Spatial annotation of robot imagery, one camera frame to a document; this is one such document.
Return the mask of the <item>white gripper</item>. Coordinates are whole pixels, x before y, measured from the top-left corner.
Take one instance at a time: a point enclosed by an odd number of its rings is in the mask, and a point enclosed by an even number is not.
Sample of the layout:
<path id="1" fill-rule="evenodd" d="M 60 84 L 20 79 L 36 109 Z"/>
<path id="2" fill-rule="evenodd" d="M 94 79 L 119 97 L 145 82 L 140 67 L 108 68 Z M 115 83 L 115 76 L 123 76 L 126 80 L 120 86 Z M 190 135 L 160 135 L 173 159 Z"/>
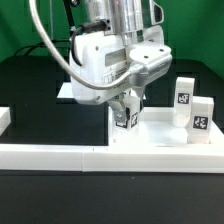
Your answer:
<path id="1" fill-rule="evenodd" d="M 157 25 L 145 29 L 143 41 L 129 46 L 123 45 L 120 35 L 105 35 L 103 31 L 80 35 L 75 42 L 81 66 L 72 58 L 69 64 L 80 77 L 94 85 L 110 84 L 126 71 L 134 72 L 109 90 L 90 89 L 71 79 L 73 97 L 78 103 L 99 105 L 109 100 L 115 125 L 126 128 L 130 111 L 120 93 L 133 88 L 140 99 L 140 109 L 143 109 L 144 87 L 165 75 L 171 65 L 171 49 L 164 44 L 162 28 Z"/>

